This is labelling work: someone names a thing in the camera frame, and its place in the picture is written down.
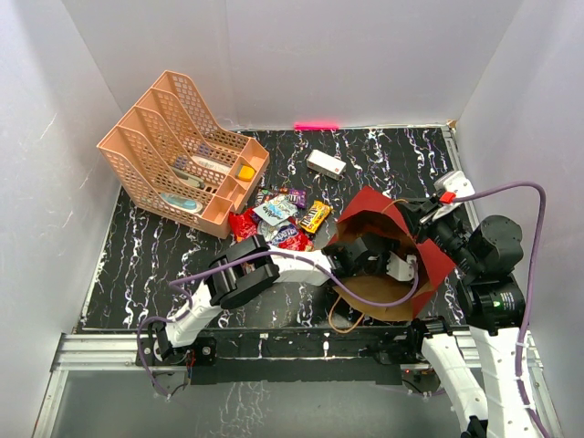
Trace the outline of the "red brown paper bag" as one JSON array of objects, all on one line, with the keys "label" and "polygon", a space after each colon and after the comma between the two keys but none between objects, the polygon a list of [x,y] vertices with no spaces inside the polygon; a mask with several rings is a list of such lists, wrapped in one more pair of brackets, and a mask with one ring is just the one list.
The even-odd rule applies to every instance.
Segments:
[{"label": "red brown paper bag", "polygon": [[337,221],[329,241],[340,261],[336,277],[341,286],[328,312],[328,321],[340,305],[382,322],[407,322],[420,314],[454,262],[436,244],[414,242],[395,199],[366,186],[353,197]]}]

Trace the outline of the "yellow peanut candy packet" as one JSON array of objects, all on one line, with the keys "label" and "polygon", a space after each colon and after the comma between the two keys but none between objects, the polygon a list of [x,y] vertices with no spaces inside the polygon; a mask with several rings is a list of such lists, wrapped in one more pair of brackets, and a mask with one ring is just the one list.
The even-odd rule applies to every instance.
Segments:
[{"label": "yellow peanut candy packet", "polygon": [[298,225],[308,234],[315,234],[332,211],[332,207],[321,201],[315,201],[302,217]]}]

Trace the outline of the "purple candy packet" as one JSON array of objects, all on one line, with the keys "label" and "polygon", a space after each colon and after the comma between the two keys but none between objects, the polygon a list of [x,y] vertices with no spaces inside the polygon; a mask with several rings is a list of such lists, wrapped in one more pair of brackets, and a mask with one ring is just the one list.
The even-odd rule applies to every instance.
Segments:
[{"label": "purple candy packet", "polygon": [[304,190],[289,189],[287,199],[296,207],[305,209],[307,206],[307,194]]}]

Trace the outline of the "brown chocolate candy packet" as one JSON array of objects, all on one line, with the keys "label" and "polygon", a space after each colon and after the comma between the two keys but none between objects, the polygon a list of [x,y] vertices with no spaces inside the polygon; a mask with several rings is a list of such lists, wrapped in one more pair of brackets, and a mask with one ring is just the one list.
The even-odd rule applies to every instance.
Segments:
[{"label": "brown chocolate candy packet", "polygon": [[255,206],[259,206],[278,195],[278,191],[269,188],[260,188],[255,196]]}]

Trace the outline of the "red candy bag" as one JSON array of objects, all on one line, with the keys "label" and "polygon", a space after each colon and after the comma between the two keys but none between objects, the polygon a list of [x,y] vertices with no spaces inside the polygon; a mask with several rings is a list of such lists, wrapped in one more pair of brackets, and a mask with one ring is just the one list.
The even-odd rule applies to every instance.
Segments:
[{"label": "red candy bag", "polygon": [[[261,220],[253,212],[252,208],[247,209],[242,214],[230,213],[228,218],[229,225],[231,227],[232,233],[234,234],[235,241],[237,243],[240,243],[246,238],[251,237],[253,235],[260,235],[257,232],[257,226],[261,221],[263,220]],[[312,241],[310,240],[308,235],[298,227],[298,225],[296,224],[296,220],[293,217],[291,217],[287,219],[287,221],[291,222],[296,226],[297,234],[289,237],[286,241],[280,243],[279,245],[273,245],[272,243],[268,244],[275,246],[279,249],[304,252],[313,251],[314,245]]]}]

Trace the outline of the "silver blue snack wrapper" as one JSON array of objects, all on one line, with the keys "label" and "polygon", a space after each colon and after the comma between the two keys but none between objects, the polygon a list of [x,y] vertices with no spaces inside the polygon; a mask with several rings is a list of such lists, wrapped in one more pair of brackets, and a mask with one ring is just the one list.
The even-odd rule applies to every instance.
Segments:
[{"label": "silver blue snack wrapper", "polygon": [[257,226],[257,232],[262,235],[268,243],[279,245],[289,237],[297,234],[297,228],[289,221],[284,221],[277,225],[270,225],[266,221],[261,221]]}]

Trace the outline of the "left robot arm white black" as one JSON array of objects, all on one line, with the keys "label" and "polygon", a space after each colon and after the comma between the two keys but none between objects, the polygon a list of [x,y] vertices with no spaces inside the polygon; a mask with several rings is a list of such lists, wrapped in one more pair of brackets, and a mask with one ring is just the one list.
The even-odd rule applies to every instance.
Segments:
[{"label": "left robot arm white black", "polygon": [[179,314],[154,325],[151,348],[158,360],[170,364],[183,361],[198,335],[222,311],[237,309],[276,283],[306,283],[322,286],[328,282],[358,302],[375,308],[390,308],[402,300],[375,301],[349,285],[355,280],[363,287],[367,276],[389,277],[390,258],[398,243],[375,234],[352,242],[335,242],[316,251],[294,251],[268,244],[253,235],[217,255],[208,270],[173,280],[181,289],[188,283],[194,290]]}]

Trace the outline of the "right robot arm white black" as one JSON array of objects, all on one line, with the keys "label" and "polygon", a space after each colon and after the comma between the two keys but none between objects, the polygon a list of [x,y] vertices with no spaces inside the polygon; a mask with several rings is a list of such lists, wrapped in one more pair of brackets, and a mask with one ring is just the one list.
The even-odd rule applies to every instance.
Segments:
[{"label": "right robot arm white black", "polygon": [[453,332],[440,318],[416,319],[408,354],[428,361],[448,395],[463,437],[546,437],[530,400],[527,373],[527,296],[514,277],[523,257],[522,230],[502,215],[467,232],[454,213],[454,193],[400,204],[413,240],[432,241],[462,272],[456,297],[483,375],[477,381]]}]

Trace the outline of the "small white red box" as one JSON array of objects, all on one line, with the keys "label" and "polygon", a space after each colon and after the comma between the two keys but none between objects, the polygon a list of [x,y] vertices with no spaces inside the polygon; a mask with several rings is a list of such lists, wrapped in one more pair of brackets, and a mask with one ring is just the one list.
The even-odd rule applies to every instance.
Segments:
[{"label": "small white red box", "polygon": [[315,172],[339,181],[347,164],[323,151],[313,150],[307,157],[307,167]]}]

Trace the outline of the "orange yellow block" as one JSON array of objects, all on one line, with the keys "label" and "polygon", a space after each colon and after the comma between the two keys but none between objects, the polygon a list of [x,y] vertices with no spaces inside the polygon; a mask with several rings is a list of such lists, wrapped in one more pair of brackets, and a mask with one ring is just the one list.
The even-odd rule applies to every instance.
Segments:
[{"label": "orange yellow block", "polygon": [[251,182],[255,178],[256,170],[248,165],[241,164],[235,173],[235,177],[243,182]]}]

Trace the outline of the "white packet in organizer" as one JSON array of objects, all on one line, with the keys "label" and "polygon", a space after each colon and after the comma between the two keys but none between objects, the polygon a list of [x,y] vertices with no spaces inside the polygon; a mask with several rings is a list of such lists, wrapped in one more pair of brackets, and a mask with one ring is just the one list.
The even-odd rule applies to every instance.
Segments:
[{"label": "white packet in organizer", "polygon": [[202,156],[193,155],[192,159],[197,165],[214,172],[219,172],[221,174],[228,174],[231,170],[231,167],[228,165],[204,158]]}]

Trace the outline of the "blue white item in organizer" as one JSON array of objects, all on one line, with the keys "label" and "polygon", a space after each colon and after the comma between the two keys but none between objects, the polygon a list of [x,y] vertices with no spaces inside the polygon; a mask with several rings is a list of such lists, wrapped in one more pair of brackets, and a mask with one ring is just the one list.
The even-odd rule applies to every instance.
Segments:
[{"label": "blue white item in organizer", "polygon": [[198,214],[203,210],[203,205],[194,199],[172,193],[161,193],[160,197],[171,206],[189,214]]}]

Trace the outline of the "pink plastic file organizer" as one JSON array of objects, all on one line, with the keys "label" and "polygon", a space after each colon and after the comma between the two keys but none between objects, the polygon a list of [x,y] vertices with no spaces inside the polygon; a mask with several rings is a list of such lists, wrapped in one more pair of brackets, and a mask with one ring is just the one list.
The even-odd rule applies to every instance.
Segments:
[{"label": "pink plastic file organizer", "polygon": [[[230,213],[241,213],[269,164],[254,138],[222,128],[188,76],[164,71],[99,142],[99,151],[141,209],[198,231],[225,238]],[[231,167],[228,174],[197,165],[193,155]],[[255,178],[235,177],[241,164]],[[166,203],[161,193],[203,205],[189,214]]]}]

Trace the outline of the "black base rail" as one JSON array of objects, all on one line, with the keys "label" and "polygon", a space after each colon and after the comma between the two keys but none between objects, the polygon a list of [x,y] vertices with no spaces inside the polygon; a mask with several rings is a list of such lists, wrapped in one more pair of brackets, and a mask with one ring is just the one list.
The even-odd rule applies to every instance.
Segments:
[{"label": "black base rail", "polygon": [[192,385],[238,381],[366,381],[434,392],[440,380],[407,326],[366,326],[348,334],[328,328],[207,328],[172,347],[155,324],[141,335],[138,366],[181,370]]}]

